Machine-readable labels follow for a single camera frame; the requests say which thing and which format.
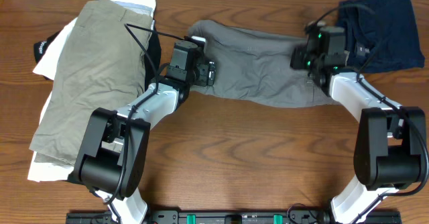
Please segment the grey shorts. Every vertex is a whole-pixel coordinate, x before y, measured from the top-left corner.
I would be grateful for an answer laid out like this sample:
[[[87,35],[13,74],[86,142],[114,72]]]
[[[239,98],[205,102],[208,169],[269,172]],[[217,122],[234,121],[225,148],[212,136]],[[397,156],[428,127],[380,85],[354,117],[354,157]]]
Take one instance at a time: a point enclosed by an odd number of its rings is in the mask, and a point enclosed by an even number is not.
[[[335,103],[306,71],[290,67],[292,52],[306,43],[304,38],[229,27],[211,20],[197,21],[188,35],[206,39],[205,55],[217,65],[213,86],[193,86],[192,91],[281,108]]]

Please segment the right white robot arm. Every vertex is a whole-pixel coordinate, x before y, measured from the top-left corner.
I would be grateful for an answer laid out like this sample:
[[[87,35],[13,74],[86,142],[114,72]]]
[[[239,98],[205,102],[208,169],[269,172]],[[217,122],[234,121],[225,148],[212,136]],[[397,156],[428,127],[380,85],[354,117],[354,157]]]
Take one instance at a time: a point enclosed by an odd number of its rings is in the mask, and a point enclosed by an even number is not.
[[[344,54],[315,54],[298,46],[290,62],[306,70],[314,83],[358,121],[355,175],[331,199],[318,223],[364,223],[387,197],[419,193],[428,181],[426,116],[418,107],[390,101],[346,66]]]

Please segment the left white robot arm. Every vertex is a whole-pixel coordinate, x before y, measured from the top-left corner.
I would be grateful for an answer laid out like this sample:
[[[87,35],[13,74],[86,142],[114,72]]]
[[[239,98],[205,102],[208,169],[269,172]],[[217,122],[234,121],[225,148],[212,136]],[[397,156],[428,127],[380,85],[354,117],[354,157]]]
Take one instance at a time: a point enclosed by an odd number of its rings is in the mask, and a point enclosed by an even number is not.
[[[160,67],[166,74],[157,71],[146,92],[130,104],[93,111],[72,172],[109,208],[89,217],[90,223],[143,223],[147,204],[138,185],[150,130],[179,108],[192,86],[213,86],[216,69],[205,58],[172,61]]]

